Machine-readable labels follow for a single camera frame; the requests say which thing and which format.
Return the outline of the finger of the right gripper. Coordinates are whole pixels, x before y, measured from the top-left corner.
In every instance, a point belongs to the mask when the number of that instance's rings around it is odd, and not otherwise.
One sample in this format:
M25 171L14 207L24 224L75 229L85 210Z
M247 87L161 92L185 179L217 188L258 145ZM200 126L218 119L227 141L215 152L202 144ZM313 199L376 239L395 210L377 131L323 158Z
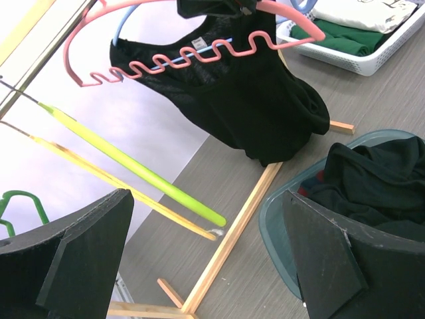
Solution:
M177 0L177 12L183 18L201 15L239 18L256 12L257 0Z

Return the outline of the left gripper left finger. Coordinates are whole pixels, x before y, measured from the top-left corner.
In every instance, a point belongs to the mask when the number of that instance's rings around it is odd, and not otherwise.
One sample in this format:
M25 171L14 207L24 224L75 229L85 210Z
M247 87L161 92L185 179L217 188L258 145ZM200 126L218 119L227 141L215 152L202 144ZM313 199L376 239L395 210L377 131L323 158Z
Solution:
M133 214L130 191L1 240L2 318L105 318Z

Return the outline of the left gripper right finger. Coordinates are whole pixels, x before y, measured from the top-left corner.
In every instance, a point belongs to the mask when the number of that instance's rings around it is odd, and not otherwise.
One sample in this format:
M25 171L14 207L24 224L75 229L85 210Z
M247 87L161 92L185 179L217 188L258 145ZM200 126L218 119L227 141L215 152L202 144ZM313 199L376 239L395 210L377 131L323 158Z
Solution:
M424 317L424 243L292 191L284 192L283 216L310 318Z

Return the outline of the black tank top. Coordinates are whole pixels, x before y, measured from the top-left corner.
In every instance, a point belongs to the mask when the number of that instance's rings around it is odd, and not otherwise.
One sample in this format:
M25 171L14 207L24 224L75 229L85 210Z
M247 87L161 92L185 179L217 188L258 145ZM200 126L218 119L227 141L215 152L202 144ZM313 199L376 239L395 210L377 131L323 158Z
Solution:
M248 35L261 30L276 35L273 15L259 12L232 24L232 45L246 50ZM139 82L166 97L193 124L263 166L288 161L308 143L312 134L326 134L329 112L318 92L295 77L278 53L256 37L257 52L234 57L221 49L221 59L150 75ZM130 57L118 49L112 66L130 72L131 61L152 66L149 58Z

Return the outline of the green plastic hanger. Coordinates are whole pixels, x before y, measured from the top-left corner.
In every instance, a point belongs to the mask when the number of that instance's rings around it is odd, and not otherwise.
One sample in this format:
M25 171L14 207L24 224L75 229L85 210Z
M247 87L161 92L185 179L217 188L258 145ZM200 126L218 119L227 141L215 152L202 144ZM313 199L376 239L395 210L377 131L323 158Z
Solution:
M8 237L16 235L14 222L28 219L35 222L36 217L41 225L49 223L41 200L34 194L22 190L10 190L1 195L1 226L4 226Z

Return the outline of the black dress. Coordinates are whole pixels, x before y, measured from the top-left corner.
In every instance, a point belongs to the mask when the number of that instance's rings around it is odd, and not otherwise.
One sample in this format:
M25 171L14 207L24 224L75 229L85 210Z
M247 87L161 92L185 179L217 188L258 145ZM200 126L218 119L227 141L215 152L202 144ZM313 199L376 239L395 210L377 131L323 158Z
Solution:
M307 198L381 230L424 229L424 142L413 136L372 147L335 143L323 184Z

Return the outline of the yellow plastic hanger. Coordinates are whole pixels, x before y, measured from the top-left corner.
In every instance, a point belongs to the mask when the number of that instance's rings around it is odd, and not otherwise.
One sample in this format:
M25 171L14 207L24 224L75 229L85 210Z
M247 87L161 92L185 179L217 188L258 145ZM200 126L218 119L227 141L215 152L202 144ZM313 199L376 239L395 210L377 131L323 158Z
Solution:
M168 218L169 220L179 224L180 226L206 238L212 241L217 240L218 237L221 237L224 235L224 231L221 229L211 229L206 230L201 228L200 226L195 225L188 219L184 218L183 216L177 214L176 212L170 210L166 206L156 202L152 198L146 196L142 192L136 190L135 188L129 186L124 181L116 178L110 173L107 173L103 169L99 168L98 166L92 164L88 160L84 159L83 157L79 156L78 154L74 153L73 151L55 143L55 142L48 142L40 137L36 137L33 135L30 135L21 129L6 123L4 121L1 121L1 124L4 126L7 126L18 133L21 133L22 135L30 138L32 141L38 143L39 145L43 146L44 148L50 150L51 152L55 153L56 155L68 160L69 162L76 164L77 166L81 167L82 169L85 169L92 175L95 175L96 177L99 177L101 180L105 181L106 183L109 183L110 185L114 186L115 188L122 188L122 189L128 189L131 191L131 194L133 197L146 204L148 207L153 209L154 211L160 213L162 216Z

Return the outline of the light blue hanger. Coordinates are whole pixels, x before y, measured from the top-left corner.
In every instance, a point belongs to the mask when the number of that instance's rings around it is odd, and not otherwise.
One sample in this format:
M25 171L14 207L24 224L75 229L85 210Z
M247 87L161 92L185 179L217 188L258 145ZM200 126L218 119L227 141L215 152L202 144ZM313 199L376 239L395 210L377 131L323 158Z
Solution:
M232 24L233 22L239 21L238 19L208 16L203 23L192 32L178 41L167 45L139 43L121 39L120 33L125 22L137 8L137 5L131 6L120 21L110 45L110 54L112 56L118 53L118 49L128 53L132 58L138 56L149 58L155 54L170 54L174 58L172 61L178 63L183 61L179 53L181 47L190 46L197 49L199 54L205 54L213 48L212 43L216 39L224 39L229 43L232 42L232 34L234 33L232 31Z

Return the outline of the neon yellow hanger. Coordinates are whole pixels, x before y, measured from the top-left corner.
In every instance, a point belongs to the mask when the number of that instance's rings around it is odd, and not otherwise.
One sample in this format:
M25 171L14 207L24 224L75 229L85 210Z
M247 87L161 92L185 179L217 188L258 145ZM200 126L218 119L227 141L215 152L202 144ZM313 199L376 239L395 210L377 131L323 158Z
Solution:
M129 155L125 154L123 151L119 150L117 147L113 146L105 139L101 138L92 130L88 129L86 126L82 125L74 118L64 113L62 110L54 106L48 106L46 104L43 104L42 102L37 102L37 105L46 110L53 118L59 121L70 131L74 132L77 136L81 137L83 140L94 146L96 149L100 150L109 158L124 166L132 173L136 174L158 190L162 191L164 194L168 195L176 202L180 203L182 206L186 207L187 209L190 209L197 215L203 217L204 219L214 223L219 227L223 227L226 225L225 217L213 211L212 209L210 209L200 201L196 200L195 198L191 197L184 191L175 187L174 185L172 185L150 169L146 168L144 165L131 158Z

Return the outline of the navy tank top maroon trim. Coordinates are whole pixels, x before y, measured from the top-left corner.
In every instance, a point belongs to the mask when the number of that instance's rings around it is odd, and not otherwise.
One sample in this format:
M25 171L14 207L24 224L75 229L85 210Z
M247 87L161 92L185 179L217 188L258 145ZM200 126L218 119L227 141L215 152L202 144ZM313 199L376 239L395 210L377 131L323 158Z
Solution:
M313 177L303 180L300 183L297 192L302 196L308 197L314 187L323 184L323 180L324 171L320 170Z

